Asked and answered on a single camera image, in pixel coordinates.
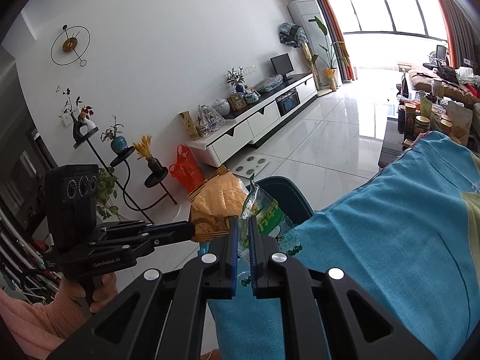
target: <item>camera lens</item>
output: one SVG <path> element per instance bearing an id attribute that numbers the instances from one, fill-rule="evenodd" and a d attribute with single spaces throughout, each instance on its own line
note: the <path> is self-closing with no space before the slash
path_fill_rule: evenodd
<path id="1" fill-rule="evenodd" d="M 77 191 L 77 185 L 75 184 L 75 181 L 70 180 L 68 185 L 67 185 L 67 195 L 69 198 L 73 198 L 75 196 L 75 192 Z"/>
<path id="2" fill-rule="evenodd" d="M 83 177 L 80 179 L 79 190 L 80 190 L 80 195 L 82 195 L 82 196 L 87 195 L 87 192 L 88 192 L 88 179 L 87 179 L 86 176 L 83 176 Z"/>
<path id="3" fill-rule="evenodd" d="M 97 187 L 97 178 L 95 176 L 92 176 L 92 179 L 90 180 L 90 188 L 92 188 L 92 191 L 95 191 L 96 187 Z"/>

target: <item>hand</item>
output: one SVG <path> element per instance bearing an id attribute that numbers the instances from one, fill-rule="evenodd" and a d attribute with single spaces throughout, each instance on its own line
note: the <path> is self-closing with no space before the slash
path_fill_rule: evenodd
<path id="1" fill-rule="evenodd" d="M 85 290 L 75 281 L 67 278 L 61 280 L 62 288 L 65 294 L 76 300 L 78 298 L 85 298 Z M 105 305 L 118 295 L 117 275 L 115 272 L 105 274 L 102 276 L 102 286 L 95 289 L 93 292 L 94 302 L 90 306 L 90 311 L 93 313 L 99 312 Z"/>

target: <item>white vase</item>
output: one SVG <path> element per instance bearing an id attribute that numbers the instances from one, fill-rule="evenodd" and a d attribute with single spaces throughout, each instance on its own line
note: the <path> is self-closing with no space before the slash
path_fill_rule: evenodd
<path id="1" fill-rule="evenodd" d="M 93 123 L 90 119 L 87 119 L 86 117 L 83 117 L 81 120 L 82 120 L 82 123 L 87 126 L 87 131 L 91 131 L 95 127 L 97 127 L 95 123 Z"/>

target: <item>yellow vase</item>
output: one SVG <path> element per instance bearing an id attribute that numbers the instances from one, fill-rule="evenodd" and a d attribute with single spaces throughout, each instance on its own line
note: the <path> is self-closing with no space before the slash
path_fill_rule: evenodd
<path id="1" fill-rule="evenodd" d="M 329 80 L 329 85 L 328 86 L 330 87 L 332 92 L 337 91 L 337 86 L 335 85 L 335 80 L 334 80 L 336 70 L 337 69 L 325 69 L 323 71 L 323 73 L 327 76 L 327 78 Z"/>

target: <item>pink sleeve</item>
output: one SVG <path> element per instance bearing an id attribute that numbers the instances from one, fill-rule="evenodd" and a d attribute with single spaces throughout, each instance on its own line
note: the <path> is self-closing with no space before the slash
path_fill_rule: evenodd
<path id="1" fill-rule="evenodd" d="M 62 283 L 46 306 L 31 306 L 0 290 L 0 314 L 23 351 L 36 359 L 45 359 L 86 321 L 80 306 L 64 294 Z"/>

